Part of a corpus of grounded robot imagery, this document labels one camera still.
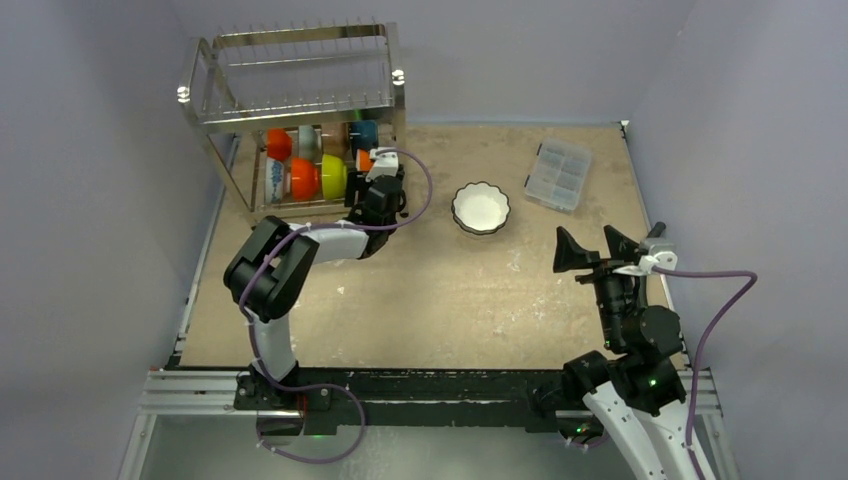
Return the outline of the orange bowl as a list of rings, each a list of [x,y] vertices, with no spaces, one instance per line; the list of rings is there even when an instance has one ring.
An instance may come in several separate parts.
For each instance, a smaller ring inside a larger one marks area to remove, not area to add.
[[[356,170],[359,172],[369,172],[374,164],[370,152],[364,149],[358,149],[356,151],[354,161]]]

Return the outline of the lime green bowl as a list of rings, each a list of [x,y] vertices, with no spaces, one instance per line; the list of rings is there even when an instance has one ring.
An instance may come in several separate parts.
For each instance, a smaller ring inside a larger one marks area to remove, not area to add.
[[[321,191],[325,200],[343,198],[347,185],[347,165],[338,156],[324,154],[321,161]]]

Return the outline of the white fluted bowl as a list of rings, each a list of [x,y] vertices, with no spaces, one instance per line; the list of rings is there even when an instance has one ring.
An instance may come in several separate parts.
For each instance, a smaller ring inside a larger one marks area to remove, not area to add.
[[[488,229],[507,224],[511,214],[509,196],[497,185],[485,181],[468,183],[459,188],[451,201],[454,223],[462,222],[475,229]]]
[[[459,230],[462,232],[463,235],[466,235],[470,238],[477,239],[477,238],[488,238],[488,237],[495,235],[499,231],[502,231],[505,228],[506,224],[501,223],[501,224],[495,225],[492,228],[488,228],[488,229],[475,229],[475,228],[472,228],[468,225],[465,225],[462,222],[457,222],[456,226],[459,228]]]

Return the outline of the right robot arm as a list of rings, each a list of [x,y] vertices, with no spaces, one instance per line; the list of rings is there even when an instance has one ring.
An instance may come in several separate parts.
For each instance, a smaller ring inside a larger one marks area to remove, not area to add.
[[[678,256],[656,224],[641,241],[607,225],[607,258],[556,230],[553,270],[576,272],[593,287],[609,359],[591,351],[567,362],[561,392],[586,406],[639,479],[712,479],[715,476],[694,432],[694,395],[672,362],[682,352],[679,316],[647,300],[647,279],[674,270]]]

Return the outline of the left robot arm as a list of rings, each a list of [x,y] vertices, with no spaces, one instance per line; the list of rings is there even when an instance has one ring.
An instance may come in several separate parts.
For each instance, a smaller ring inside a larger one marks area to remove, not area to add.
[[[246,317],[254,359],[251,375],[272,408],[292,405],[308,388],[298,383],[290,336],[290,312],[313,266],[373,256],[396,231],[407,206],[405,171],[368,179],[352,176],[349,214],[326,224],[289,224],[276,216],[260,221],[225,269],[223,282]]]

